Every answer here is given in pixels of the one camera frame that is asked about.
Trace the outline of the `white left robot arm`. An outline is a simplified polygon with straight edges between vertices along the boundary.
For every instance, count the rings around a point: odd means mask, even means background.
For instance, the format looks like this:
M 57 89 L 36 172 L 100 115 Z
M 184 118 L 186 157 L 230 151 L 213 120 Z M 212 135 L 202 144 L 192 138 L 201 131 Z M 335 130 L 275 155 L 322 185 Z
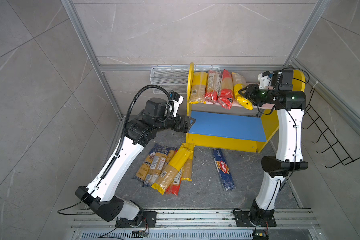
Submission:
M 179 94 L 174 94 L 171 101 L 149 99 L 145 109 L 127 123 L 125 134 L 99 174 L 87 186 L 77 188 L 75 195 L 101 219 L 110 222 L 122 218 L 136 224 L 141 221 L 142 208 L 116 197 L 115 191 L 131 163 L 157 132 L 190 130 L 195 119 L 177 113 L 183 99 Z

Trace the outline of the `red labelled spaghetti bag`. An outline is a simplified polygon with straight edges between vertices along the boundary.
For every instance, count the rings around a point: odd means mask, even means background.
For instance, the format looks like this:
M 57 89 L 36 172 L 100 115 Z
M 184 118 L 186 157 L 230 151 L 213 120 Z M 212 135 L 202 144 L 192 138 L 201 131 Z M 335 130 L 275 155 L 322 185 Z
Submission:
M 222 74 L 217 71 L 209 70 L 208 80 L 205 92 L 205 101 L 215 104 L 218 101 L 218 92 L 220 90 Z

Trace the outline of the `yellow topped spaghetti bag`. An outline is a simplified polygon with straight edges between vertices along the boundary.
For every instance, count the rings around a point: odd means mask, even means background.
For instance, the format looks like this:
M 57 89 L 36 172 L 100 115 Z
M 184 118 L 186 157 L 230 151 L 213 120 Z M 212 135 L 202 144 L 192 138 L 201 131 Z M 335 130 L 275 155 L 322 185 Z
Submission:
M 189 103 L 199 104 L 205 100 L 206 85 L 208 80 L 208 73 L 197 72 L 194 73 Z

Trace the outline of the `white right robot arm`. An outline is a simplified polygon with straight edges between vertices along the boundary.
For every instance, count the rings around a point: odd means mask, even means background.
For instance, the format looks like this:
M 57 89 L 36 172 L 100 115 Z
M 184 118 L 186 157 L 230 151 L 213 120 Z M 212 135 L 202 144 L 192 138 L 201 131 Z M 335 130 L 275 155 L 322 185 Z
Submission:
M 278 192 L 296 171 L 308 168 L 301 151 L 302 120 L 306 95 L 303 91 L 261 90 L 259 85 L 249 84 L 239 90 L 239 94 L 254 106 L 272 104 L 272 112 L 277 112 L 279 121 L 279 144 L 274 157 L 262 158 L 264 178 L 261 189 L 249 213 L 253 226 L 269 222 L 275 211 Z

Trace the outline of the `blue Barilla spaghetti box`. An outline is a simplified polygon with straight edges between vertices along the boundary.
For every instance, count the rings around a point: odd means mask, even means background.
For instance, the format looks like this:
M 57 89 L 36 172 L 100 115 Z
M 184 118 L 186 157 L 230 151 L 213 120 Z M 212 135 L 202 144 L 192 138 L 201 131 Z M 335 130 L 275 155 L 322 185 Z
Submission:
M 231 175 L 230 168 L 224 157 L 223 151 L 221 149 L 213 149 L 212 153 L 223 190 L 224 191 L 234 190 L 236 186 L 234 183 L 234 179 Z

